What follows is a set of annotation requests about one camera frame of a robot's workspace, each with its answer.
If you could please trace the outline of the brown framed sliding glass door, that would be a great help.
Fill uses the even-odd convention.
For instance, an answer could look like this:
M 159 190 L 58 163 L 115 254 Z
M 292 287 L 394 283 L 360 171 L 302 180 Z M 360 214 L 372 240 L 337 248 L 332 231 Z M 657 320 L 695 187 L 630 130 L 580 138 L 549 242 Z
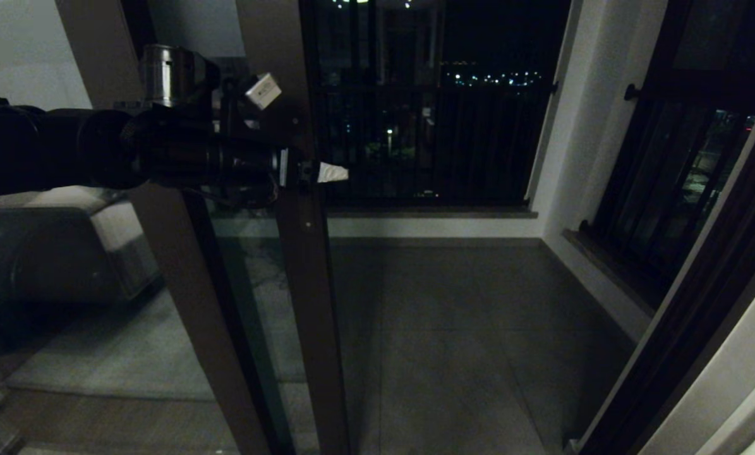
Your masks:
M 207 57 L 270 72 L 282 95 L 265 135 L 317 154 L 302 15 L 308 0 L 148 0 L 155 37 Z M 239 455 L 289 455 L 282 401 L 248 271 L 217 236 L 198 194 L 145 185 L 132 202 Z M 323 192 L 287 191 L 274 206 L 320 455 L 351 455 Z

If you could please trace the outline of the black balcony railing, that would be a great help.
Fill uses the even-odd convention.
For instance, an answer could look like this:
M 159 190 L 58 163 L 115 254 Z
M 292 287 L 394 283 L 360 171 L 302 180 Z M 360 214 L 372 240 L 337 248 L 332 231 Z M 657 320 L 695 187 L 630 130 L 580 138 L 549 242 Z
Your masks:
M 349 179 L 328 189 L 347 208 L 512 207 L 528 187 L 553 89 L 329 87 L 317 93 L 320 153 Z

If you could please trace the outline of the stone window sill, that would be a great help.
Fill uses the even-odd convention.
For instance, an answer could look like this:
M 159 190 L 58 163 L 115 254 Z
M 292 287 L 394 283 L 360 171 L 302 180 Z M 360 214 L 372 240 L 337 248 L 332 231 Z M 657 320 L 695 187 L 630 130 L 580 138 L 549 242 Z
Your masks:
M 648 277 L 585 231 L 565 229 L 562 236 L 626 296 L 634 300 L 640 311 L 649 317 L 655 316 L 663 294 Z

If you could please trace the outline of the beige sofa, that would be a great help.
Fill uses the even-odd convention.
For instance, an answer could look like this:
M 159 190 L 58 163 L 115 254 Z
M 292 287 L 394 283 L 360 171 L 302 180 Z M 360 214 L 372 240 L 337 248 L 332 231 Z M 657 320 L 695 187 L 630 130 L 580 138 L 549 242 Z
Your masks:
M 0 301 L 111 305 L 158 276 L 125 193 L 74 185 L 0 196 Z

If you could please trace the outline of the black barred window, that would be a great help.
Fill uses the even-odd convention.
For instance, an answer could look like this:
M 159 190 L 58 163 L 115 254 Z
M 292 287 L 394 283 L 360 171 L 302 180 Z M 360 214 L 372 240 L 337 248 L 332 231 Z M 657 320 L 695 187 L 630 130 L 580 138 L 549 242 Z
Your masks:
M 755 0 L 668 0 L 596 216 L 580 231 L 660 306 L 755 124 Z

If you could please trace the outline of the brown framed fixed glass panel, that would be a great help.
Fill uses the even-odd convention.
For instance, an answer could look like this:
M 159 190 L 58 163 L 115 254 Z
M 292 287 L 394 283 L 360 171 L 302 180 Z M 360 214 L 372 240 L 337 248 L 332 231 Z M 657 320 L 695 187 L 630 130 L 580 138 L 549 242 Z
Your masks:
M 158 41 L 149 0 L 0 0 L 0 349 L 33 348 L 44 316 L 131 302 L 155 261 L 236 449 L 269 455 L 201 193 L 239 164 L 215 134 L 220 76 Z M 52 360 L 46 402 L 28 406 L 0 371 L 0 411 L 73 420 L 75 374 L 104 371 Z M 0 455 L 24 436 L 0 418 Z

